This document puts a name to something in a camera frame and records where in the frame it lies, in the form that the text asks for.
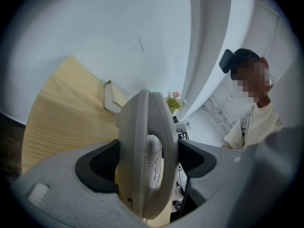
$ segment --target pink flower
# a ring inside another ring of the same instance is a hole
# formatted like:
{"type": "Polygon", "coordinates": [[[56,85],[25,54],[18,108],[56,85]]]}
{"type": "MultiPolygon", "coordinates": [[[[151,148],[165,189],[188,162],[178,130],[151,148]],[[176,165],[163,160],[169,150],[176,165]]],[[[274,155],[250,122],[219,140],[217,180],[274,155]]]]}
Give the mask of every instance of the pink flower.
{"type": "Polygon", "coordinates": [[[180,97],[180,93],[178,93],[177,91],[172,92],[172,95],[174,95],[175,97],[180,97]]]}

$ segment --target light wood tabletop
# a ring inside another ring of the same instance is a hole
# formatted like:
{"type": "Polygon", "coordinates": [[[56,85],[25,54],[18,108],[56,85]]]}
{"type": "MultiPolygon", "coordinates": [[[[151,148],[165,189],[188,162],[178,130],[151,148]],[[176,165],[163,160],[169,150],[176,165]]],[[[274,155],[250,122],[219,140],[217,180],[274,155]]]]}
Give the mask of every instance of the light wood tabletop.
{"type": "MultiPolygon", "coordinates": [[[[68,57],[41,89],[22,144],[22,172],[56,153],[118,138],[115,116],[104,109],[104,84],[68,57]]],[[[151,227],[169,224],[171,202],[151,227]]]]}

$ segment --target white t-shirt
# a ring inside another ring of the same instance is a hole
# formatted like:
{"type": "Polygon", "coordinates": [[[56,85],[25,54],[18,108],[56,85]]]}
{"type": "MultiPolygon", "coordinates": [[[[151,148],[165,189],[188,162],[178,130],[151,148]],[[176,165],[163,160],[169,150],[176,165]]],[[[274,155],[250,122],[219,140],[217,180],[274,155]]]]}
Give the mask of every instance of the white t-shirt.
{"type": "Polygon", "coordinates": [[[279,131],[283,127],[281,119],[274,111],[271,103],[262,108],[258,108],[256,104],[252,105],[245,137],[242,135],[240,120],[224,137],[224,140],[234,150],[244,150],[249,145],[260,143],[269,134],[279,131]]]}

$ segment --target man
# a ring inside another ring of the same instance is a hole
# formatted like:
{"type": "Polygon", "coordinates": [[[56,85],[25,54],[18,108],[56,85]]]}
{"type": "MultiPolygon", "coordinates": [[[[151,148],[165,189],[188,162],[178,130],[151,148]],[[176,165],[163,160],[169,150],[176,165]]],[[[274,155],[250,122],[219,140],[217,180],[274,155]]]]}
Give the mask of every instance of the man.
{"type": "Polygon", "coordinates": [[[254,104],[225,136],[222,148],[244,150],[281,130],[283,125],[267,96],[272,86],[266,59],[248,49],[226,51],[228,55],[224,54],[220,62],[223,72],[230,69],[231,79],[237,81],[238,88],[252,98],[254,104]]]}

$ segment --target dark floor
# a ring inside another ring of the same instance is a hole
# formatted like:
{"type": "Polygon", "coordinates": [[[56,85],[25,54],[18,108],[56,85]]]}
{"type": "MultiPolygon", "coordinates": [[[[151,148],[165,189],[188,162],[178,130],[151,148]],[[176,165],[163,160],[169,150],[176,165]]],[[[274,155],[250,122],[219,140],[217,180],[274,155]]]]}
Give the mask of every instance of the dark floor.
{"type": "Polygon", "coordinates": [[[21,174],[21,150],[25,126],[0,114],[0,170],[8,182],[21,174]]]}

